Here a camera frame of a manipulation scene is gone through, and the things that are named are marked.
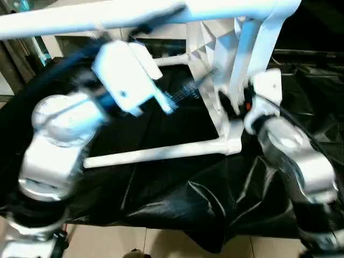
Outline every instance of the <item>white metal bar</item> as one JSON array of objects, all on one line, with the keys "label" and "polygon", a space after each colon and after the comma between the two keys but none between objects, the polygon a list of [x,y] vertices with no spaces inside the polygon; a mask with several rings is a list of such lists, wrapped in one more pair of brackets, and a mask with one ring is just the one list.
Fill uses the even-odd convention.
[{"label": "white metal bar", "polygon": [[152,160],[175,159],[178,157],[199,156],[213,153],[230,155],[241,151],[240,137],[237,141],[228,141],[225,138],[218,138],[209,141],[192,142],[160,148],[136,150],[98,157],[89,157],[84,160],[85,168],[97,168],[114,166],[119,164],[137,163]]},{"label": "white metal bar", "polygon": [[154,59],[157,66],[174,66],[174,65],[187,65],[189,63],[189,55],[175,55],[166,58],[156,58]]},{"label": "white metal bar", "polygon": [[[186,3],[187,10],[172,18],[169,23],[239,16],[265,19],[276,2],[288,1],[290,0],[186,0],[182,3]],[[92,31],[97,30],[99,24],[105,28],[136,26],[178,3],[181,1],[112,0],[5,15],[0,17],[0,39]]]}]

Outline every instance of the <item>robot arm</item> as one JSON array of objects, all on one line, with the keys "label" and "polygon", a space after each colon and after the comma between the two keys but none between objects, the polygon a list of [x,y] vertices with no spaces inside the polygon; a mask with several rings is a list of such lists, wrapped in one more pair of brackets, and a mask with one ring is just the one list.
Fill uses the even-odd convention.
[{"label": "robot arm", "polygon": [[280,71],[257,74],[251,83],[254,93],[252,108],[244,119],[245,128],[257,136],[264,156],[280,171],[300,239],[309,250],[306,257],[342,254],[343,206],[332,164],[324,153],[312,147],[301,128],[280,116]]}]

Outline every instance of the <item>white plastic part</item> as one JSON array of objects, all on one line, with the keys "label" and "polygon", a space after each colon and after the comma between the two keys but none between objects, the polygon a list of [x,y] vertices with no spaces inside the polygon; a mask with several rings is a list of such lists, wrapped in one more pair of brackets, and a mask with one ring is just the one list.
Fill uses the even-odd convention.
[{"label": "white plastic part", "polygon": [[162,77],[160,69],[154,62],[154,59],[148,52],[145,45],[140,43],[129,43],[128,45],[150,78],[153,80],[158,80]]},{"label": "white plastic part", "polygon": [[[258,73],[251,78],[251,83],[256,94],[267,98],[278,106],[281,104],[282,82],[279,69],[270,69],[266,72]],[[252,125],[260,116],[269,114],[280,115],[278,108],[272,106],[266,99],[260,96],[255,96],[252,99],[252,108],[243,121],[245,130],[249,134],[255,134]]]},{"label": "white plastic part", "polygon": [[99,51],[92,69],[123,111],[139,116],[139,106],[156,97],[166,113],[172,112],[151,79],[162,74],[145,46],[119,40],[108,43]]}]

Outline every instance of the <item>black tablecloth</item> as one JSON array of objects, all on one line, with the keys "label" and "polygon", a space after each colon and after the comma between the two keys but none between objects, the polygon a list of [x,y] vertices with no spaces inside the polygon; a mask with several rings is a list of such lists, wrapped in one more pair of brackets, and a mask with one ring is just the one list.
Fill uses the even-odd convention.
[{"label": "black tablecloth", "polygon": [[[71,90],[73,69],[49,84],[32,80],[0,110],[0,213],[17,185],[32,138],[31,112],[51,94]],[[162,68],[162,90],[173,92],[191,77],[187,66]],[[340,71],[293,66],[283,73],[282,105],[302,122],[332,157],[344,160],[344,82]],[[189,99],[169,116],[153,101],[140,118],[116,118],[93,141],[90,156],[216,138],[202,99]],[[203,248],[218,252],[235,234],[296,237],[290,201],[278,172],[244,133],[240,154],[220,154],[85,170],[69,200],[70,223],[131,225],[183,230]],[[336,172],[344,173],[336,165]]]}]

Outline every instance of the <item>wrinkled black fabric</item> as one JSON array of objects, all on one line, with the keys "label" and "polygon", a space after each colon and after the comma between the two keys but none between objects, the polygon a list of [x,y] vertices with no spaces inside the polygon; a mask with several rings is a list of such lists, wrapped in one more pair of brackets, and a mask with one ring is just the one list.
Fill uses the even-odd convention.
[{"label": "wrinkled black fabric", "polygon": [[[344,160],[344,81],[340,71],[296,67],[282,76],[282,105],[312,132],[326,152]],[[187,66],[162,68],[162,90],[174,92],[191,75]],[[34,81],[0,110],[0,212],[32,137],[31,112],[44,96],[71,90],[70,74],[34,88]],[[216,138],[201,98],[185,100],[166,116],[154,101],[139,118],[104,126],[90,156]],[[261,155],[254,137],[242,136],[240,154],[220,154],[89,169],[69,200],[70,223],[131,225],[183,230],[199,245],[219,252],[235,234],[296,237],[290,201],[278,172]],[[339,175],[342,165],[335,165]]]}]

